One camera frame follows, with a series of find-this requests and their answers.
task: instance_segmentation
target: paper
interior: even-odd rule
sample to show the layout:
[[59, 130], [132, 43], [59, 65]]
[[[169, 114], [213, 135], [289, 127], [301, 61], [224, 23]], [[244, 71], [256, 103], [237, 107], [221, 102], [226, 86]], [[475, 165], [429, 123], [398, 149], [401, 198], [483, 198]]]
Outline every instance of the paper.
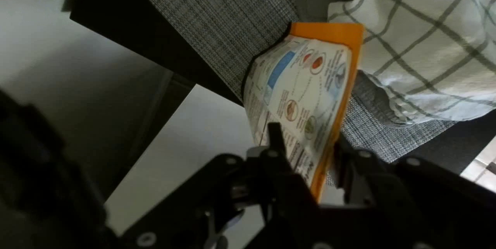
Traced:
[[[255, 58], [243, 97], [255, 143], [266, 145], [267, 123], [279, 122], [291, 167], [318, 198], [353, 86], [358, 55], [354, 56], [349, 45], [319, 40], [318, 35], [296, 36], [298, 24], [335, 25], [293, 24], [290, 35]], [[356, 36], [361, 42], [361, 33]]]

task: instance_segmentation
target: screw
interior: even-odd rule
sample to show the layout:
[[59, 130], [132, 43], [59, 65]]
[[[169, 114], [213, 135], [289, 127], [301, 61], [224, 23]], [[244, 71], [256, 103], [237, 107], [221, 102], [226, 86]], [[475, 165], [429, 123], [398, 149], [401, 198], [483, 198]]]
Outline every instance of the screw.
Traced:
[[410, 164], [412, 166], [420, 166], [420, 161], [418, 159], [415, 159], [415, 158], [406, 159], [406, 163]]
[[146, 232], [146, 233], [142, 233], [142, 235], [140, 235], [138, 239], [136, 239], [136, 244], [139, 247], [150, 247], [154, 245], [156, 241], [157, 241], [157, 236], [154, 233]]
[[236, 163], [236, 159], [234, 159], [234, 158], [227, 158], [226, 159], [226, 163], [227, 164], [235, 164]]
[[278, 154], [275, 150], [269, 150], [269, 151], [267, 151], [267, 155], [268, 155], [269, 157], [275, 158], [275, 157], [277, 157], [279, 154]]
[[313, 244], [312, 249], [332, 249], [332, 247], [324, 242], [316, 242]]
[[366, 150], [360, 150], [358, 151], [358, 155], [364, 157], [364, 158], [370, 158], [372, 156], [372, 154], [370, 154], [369, 151], [366, 151]]
[[434, 249], [434, 248], [429, 244], [425, 244], [423, 242], [417, 242], [413, 244], [413, 249]]

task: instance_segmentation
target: white dish towel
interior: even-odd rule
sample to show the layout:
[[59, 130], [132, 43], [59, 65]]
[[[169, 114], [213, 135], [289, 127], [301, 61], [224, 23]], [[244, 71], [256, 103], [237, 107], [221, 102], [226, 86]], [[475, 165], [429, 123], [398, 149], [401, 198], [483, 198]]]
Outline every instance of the white dish towel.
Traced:
[[496, 0], [353, 0], [329, 22], [367, 29], [361, 69], [405, 124], [470, 120], [496, 106]]

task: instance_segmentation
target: black table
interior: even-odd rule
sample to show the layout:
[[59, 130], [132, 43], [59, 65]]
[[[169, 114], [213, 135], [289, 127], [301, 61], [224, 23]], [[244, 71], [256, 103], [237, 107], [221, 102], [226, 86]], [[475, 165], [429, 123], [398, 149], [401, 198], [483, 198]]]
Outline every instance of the black table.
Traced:
[[[73, 0], [71, 19], [241, 104], [148, 0]], [[496, 111], [492, 111], [482, 118], [457, 123], [408, 155], [429, 159], [460, 173], [495, 135]]]

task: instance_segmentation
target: orange booklet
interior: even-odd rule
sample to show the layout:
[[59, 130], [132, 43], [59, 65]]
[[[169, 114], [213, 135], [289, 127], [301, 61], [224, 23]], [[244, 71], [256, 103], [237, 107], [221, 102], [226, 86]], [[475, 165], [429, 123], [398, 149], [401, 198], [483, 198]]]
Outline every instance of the orange booklet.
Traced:
[[292, 23], [289, 35], [254, 58], [243, 83], [243, 104], [257, 145], [266, 125], [279, 122], [287, 158], [317, 201], [332, 166], [357, 74], [363, 26]]

